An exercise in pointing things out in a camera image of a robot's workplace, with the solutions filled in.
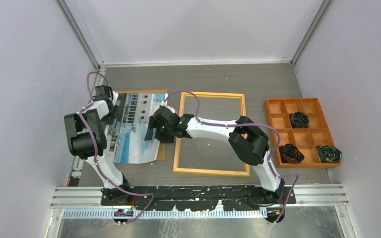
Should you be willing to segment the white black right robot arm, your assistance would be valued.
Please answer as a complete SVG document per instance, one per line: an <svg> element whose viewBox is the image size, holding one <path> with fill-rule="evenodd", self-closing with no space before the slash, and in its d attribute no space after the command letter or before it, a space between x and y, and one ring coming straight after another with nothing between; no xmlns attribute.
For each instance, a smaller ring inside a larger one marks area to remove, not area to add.
<svg viewBox="0 0 381 238"><path fill-rule="evenodd" d="M237 157L254 168L264 199L273 204L283 197L285 181L271 162L269 137L261 124L246 116L231 121L201 119L193 114L179 116L173 108L160 106L149 118L144 139L173 143L176 138L206 138L229 143Z"/></svg>

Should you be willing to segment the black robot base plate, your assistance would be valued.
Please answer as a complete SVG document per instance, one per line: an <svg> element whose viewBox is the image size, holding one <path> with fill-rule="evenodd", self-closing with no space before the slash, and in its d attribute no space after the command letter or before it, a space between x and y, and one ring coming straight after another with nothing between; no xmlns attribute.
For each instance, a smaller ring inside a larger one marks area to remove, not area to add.
<svg viewBox="0 0 381 238"><path fill-rule="evenodd" d="M283 188L278 200L257 185L134 186L130 192L132 198L127 203L113 202L102 195L101 205L128 206L147 211L212 211L222 205L225 211L251 211L260 207L281 206L284 201L296 203L294 192L288 186Z"/></svg>

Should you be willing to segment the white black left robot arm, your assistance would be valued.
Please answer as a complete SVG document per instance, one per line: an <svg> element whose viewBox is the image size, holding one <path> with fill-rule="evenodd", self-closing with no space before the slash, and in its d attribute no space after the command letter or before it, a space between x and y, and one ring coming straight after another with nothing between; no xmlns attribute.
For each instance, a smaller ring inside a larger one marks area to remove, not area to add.
<svg viewBox="0 0 381 238"><path fill-rule="evenodd" d="M70 153L87 162L97 173L103 182L103 198L127 205L132 199L129 183L106 152L109 125L119 110L115 105L118 95L110 86L98 86L92 102L63 120Z"/></svg>

